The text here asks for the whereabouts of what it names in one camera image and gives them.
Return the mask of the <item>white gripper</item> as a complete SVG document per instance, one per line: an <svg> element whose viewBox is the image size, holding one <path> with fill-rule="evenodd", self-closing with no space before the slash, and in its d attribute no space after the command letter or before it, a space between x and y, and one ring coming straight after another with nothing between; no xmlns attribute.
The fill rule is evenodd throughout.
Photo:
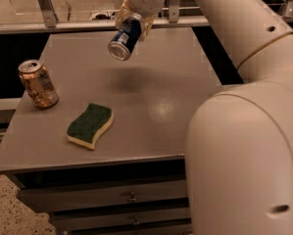
<svg viewBox="0 0 293 235"><path fill-rule="evenodd" d="M115 19L115 27L116 29L119 29L122 23L126 19L132 16L132 11L135 13L138 13L141 16L143 16L140 19L141 34L139 36L139 41L144 41L153 26L154 19L155 19L154 15L157 15L161 11L165 3L165 0L127 0L127 1L130 8L125 4L121 5Z"/></svg>

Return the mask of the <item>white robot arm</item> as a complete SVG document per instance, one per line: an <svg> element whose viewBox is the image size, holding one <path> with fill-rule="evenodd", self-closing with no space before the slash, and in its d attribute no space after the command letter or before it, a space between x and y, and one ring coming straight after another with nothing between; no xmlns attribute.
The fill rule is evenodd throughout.
<svg viewBox="0 0 293 235"><path fill-rule="evenodd" d="M193 235L293 235L293 29L262 0L195 0L243 84L195 112Z"/></svg>

